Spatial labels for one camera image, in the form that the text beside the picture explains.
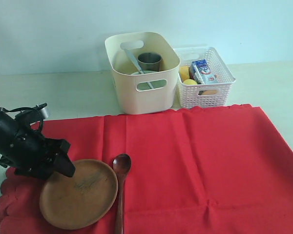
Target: white table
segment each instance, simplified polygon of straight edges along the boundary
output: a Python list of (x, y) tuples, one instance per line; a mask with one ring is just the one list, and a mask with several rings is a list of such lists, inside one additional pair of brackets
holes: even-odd
[[(262, 107), (293, 150), (293, 62), (229, 68), (237, 81), (227, 105), (250, 103)], [(44, 102), (51, 112), (49, 119), (121, 113), (109, 71), (0, 77), (1, 107), (33, 107)], [(177, 99), (173, 108), (180, 108)], [(0, 185), (4, 172), (0, 166)]]

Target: white wicker basket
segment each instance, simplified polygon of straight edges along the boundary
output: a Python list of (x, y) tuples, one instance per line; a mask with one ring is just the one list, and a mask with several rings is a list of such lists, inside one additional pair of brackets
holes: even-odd
[[(174, 49), (180, 58), (180, 65), (190, 66), (192, 61), (206, 59), (211, 72), (216, 75), (218, 84), (185, 85), (178, 78), (178, 96), (183, 108), (223, 106), (227, 101), (235, 78), (213, 47), (189, 47)], [(214, 95), (199, 95), (205, 90), (216, 90)]]

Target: utensil handle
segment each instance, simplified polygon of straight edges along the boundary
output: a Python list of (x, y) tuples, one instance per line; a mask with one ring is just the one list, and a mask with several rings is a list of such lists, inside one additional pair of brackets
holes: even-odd
[(123, 187), (124, 187), (124, 182), (119, 180), (118, 206), (117, 206), (115, 231), (114, 231), (115, 234), (123, 234), (124, 233)]

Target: wooden dish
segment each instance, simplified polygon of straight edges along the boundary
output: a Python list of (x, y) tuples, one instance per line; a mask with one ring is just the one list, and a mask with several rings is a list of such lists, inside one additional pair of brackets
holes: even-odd
[(43, 217), (61, 229), (74, 230), (95, 223), (111, 208), (117, 195), (117, 177), (107, 164), (82, 159), (74, 165), (72, 178), (55, 172), (40, 195)]

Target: white wall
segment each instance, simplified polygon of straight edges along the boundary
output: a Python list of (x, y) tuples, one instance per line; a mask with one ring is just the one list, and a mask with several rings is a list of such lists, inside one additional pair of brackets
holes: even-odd
[(104, 40), (133, 31), (229, 64), (293, 60), (293, 0), (0, 0), (0, 75), (107, 70)]

